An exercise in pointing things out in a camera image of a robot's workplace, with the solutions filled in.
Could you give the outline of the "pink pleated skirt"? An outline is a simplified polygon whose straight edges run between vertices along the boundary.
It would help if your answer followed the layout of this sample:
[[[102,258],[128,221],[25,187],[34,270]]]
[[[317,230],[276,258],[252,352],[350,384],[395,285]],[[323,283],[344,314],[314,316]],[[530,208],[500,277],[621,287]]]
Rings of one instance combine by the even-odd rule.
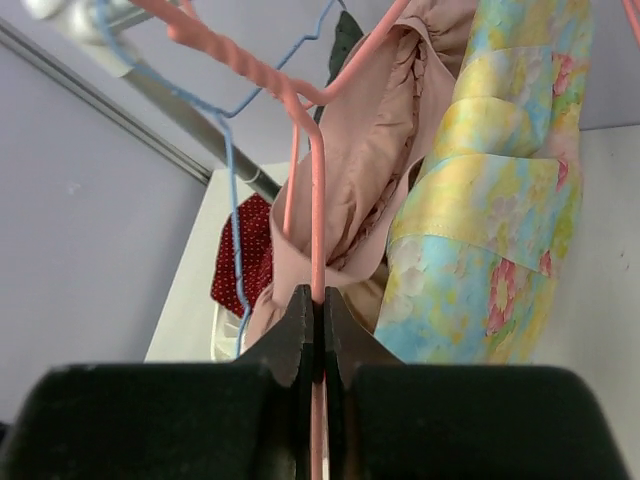
[[[388,278],[390,224],[451,102],[475,11],[472,1],[409,3],[324,110],[326,282],[367,330]]]

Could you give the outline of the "white ruffled skirt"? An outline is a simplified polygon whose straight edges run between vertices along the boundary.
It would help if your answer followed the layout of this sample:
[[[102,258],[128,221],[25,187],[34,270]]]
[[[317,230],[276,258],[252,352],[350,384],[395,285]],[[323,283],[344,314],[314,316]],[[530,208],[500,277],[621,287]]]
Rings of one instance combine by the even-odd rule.
[[[214,305],[210,344],[213,361],[228,362],[237,358],[240,327],[239,317],[218,303]]]

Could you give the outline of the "pink hanger of tie-dye skirt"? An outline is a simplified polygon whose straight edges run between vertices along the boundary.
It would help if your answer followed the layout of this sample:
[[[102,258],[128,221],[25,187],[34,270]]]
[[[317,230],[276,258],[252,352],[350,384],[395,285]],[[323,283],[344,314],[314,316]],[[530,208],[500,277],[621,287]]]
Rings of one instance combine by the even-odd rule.
[[[280,100],[311,142],[311,279],[298,286],[284,318],[253,347],[227,363],[154,364],[183,390],[179,410],[197,427],[187,447],[204,463],[204,479],[353,479],[357,455],[344,419],[344,384],[333,349],[333,324],[351,318],[326,283],[325,148],[311,105],[327,104],[381,45],[405,9],[395,2],[335,82],[317,89],[258,60],[210,30],[189,7],[145,1],[176,42],[199,50]]]

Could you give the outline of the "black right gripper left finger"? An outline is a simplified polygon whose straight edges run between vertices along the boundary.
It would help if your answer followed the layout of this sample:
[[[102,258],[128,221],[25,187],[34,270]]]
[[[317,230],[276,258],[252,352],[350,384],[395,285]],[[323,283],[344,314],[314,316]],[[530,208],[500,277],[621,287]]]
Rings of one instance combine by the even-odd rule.
[[[34,385],[5,479],[309,479],[313,304],[232,362],[84,364]]]

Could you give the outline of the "yellow blue tie-dye skirt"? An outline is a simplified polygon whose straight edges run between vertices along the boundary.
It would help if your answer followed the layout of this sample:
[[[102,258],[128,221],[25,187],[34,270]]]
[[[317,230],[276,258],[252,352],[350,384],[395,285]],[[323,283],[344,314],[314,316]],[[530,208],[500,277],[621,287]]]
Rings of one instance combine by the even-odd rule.
[[[587,1],[479,4],[449,108],[389,232],[376,340],[406,363],[527,361],[582,204]]]

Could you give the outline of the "pink hanger of white skirt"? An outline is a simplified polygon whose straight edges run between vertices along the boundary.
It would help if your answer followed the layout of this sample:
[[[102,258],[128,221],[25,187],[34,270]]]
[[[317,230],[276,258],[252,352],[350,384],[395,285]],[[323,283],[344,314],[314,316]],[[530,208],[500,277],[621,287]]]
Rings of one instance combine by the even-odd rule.
[[[621,1],[636,43],[640,45],[640,0]]]

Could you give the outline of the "red polka dot skirt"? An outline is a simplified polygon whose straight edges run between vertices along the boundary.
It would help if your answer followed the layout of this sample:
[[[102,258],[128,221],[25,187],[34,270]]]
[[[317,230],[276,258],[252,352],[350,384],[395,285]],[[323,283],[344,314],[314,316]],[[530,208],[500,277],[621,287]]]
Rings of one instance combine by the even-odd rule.
[[[257,193],[249,196],[237,209],[244,294],[250,308],[255,306],[273,277],[270,209],[271,205]],[[238,318],[242,317],[244,309],[236,291],[231,218],[227,219],[220,235],[211,297]]]

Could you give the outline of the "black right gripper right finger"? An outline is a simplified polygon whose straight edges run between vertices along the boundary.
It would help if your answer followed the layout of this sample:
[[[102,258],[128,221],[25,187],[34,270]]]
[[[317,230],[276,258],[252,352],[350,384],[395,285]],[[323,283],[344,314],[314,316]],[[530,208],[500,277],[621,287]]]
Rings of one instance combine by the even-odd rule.
[[[405,364],[328,288],[333,479],[626,479],[600,405],[553,366]]]

